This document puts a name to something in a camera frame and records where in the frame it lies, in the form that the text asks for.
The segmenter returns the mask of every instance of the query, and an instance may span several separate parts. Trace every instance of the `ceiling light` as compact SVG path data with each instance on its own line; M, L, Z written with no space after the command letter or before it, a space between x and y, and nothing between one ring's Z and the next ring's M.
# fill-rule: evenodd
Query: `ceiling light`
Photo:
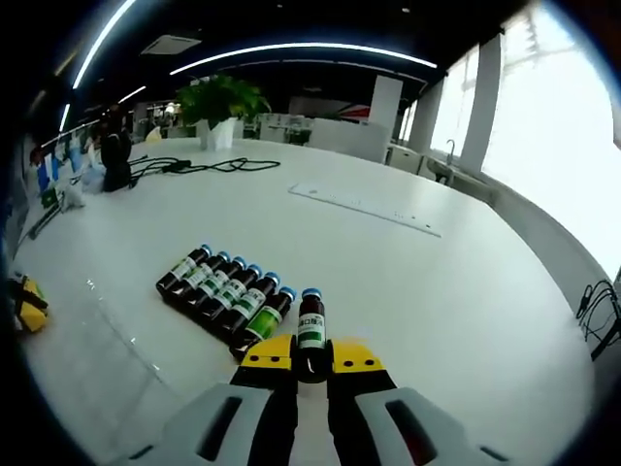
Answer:
M220 55L210 56L209 58L204 58L199 61L195 61L194 63L190 63L189 65L182 66L175 71L171 71L171 76L181 71L188 70L190 68L194 68L195 66L202 65L204 63L209 63L210 61L216 61L221 58L227 58L229 56L241 55L243 53L251 53L254 51L263 51L263 50L279 50L279 49L340 49L340 50L357 50L357 51L367 51L370 53L378 53L380 55L388 55L394 58L401 58L403 60L411 61L414 63L418 63L420 65L428 66L430 68L438 68L438 65L432 63L430 61L422 60L420 58L416 58L415 56L405 55L404 53L398 53L396 51L384 50L384 49L375 49L373 47L366 46L353 46L351 44L331 44L325 42L301 42L294 44L274 44L271 46L259 46L259 47L251 47L249 49L241 49L234 51L227 51L226 53L221 53Z
M138 92L145 90L147 87L145 85L143 85L142 87L137 88L134 92L130 92L129 94L127 94L125 97L123 97L122 99L120 99L118 101L118 103L122 103L125 102L127 99L129 99L130 97L136 95Z
M60 119L60 127L58 128L58 132L62 133L62 128L65 127L65 121L67 120L67 114L69 114L69 104L65 105L65 110L62 113L62 118Z
M106 27L104 27L104 29L101 31L101 33L99 34L99 37L97 38L93 46L90 48L90 51L88 52L88 55L84 59L82 67L80 68L78 75L76 76L76 80L74 81L74 89L77 89L80 83L82 82L82 78L84 77L84 73L86 73L86 69L88 68L88 65L90 65L90 62L93 60L93 57L95 56L95 53L97 53L97 50L101 47L106 37L108 37L108 34L110 34L110 31L113 30L114 25L118 22L120 17L122 17L125 14L125 12L129 10L129 7L131 7L134 4L134 2L136 2L136 0L125 0L125 2L120 6L120 8L116 10L116 13L114 13L113 17L110 18L110 21L108 21L108 24L106 24Z

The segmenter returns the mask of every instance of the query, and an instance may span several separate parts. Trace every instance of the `white label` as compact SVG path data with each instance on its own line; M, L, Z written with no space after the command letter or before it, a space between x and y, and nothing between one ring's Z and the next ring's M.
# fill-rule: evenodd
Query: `white label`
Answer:
M232 311L237 311L242 316L250 319L259 310L265 302L265 294L256 288L251 289L248 293L240 298Z
M298 320L298 348L325 348L326 322L321 314L304 314Z
M196 289L196 287L211 274L213 274L212 268L207 264L201 264L192 271L185 281L192 289Z
M199 289L205 291L210 298L213 298L217 291L221 289L229 277L221 270L216 270L213 275L210 275L204 283L198 285Z
M240 296L244 293L245 285L239 280L233 279L230 280L219 293L217 293L215 299L222 303L222 306L228 310L233 307L237 300L240 299Z
M185 274L196 267L196 262L191 257L186 257L177 266L171 270L171 274L175 276L177 280L181 280Z

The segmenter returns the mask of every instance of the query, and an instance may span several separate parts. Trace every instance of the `gray gripper arm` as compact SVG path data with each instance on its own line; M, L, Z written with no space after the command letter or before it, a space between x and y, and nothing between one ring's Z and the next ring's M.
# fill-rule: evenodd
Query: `gray gripper arm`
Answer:
M464 427L412 388L358 395L380 464L485 466L508 464L489 448L468 442Z
M184 407L157 445L110 466L246 466L271 391L221 383Z

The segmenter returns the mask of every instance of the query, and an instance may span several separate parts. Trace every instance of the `air vent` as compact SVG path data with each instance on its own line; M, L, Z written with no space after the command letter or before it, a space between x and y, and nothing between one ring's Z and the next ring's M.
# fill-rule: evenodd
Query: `air vent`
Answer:
M141 55L176 55L200 43L197 39L164 34L144 49Z

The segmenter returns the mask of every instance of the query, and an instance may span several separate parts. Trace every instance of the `potted plant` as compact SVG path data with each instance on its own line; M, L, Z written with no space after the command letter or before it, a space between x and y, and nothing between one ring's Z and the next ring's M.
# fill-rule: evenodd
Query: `potted plant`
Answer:
M184 124L195 124L201 149L230 148L238 118L252 120L269 112L261 90L226 75L213 75L179 90Z

